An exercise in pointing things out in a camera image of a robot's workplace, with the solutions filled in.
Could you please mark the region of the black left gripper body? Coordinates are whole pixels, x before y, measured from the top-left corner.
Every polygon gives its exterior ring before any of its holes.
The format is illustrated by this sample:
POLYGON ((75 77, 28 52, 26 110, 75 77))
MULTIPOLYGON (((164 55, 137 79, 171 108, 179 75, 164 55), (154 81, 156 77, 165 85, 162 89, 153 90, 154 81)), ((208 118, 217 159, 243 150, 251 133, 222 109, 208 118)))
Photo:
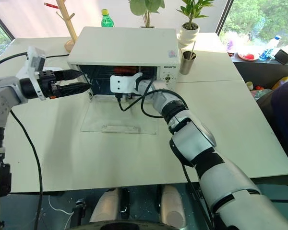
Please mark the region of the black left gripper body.
POLYGON ((38 84, 46 98, 55 99, 62 96, 61 87, 57 84, 62 80, 62 70, 45 70, 39 72, 38 84))

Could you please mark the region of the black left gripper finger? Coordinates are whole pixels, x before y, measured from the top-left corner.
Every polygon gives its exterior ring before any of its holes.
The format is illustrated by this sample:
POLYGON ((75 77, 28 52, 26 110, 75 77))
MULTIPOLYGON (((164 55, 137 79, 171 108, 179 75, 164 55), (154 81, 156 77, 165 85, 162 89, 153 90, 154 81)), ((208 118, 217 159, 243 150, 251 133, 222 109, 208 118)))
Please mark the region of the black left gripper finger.
POLYGON ((77 71, 74 69, 58 70, 54 71, 53 73, 55 75, 56 81, 69 81, 82 76, 81 71, 77 71))
POLYGON ((75 95, 83 93, 90 89, 90 84, 84 82, 71 83, 64 86, 58 86, 58 95, 75 95))

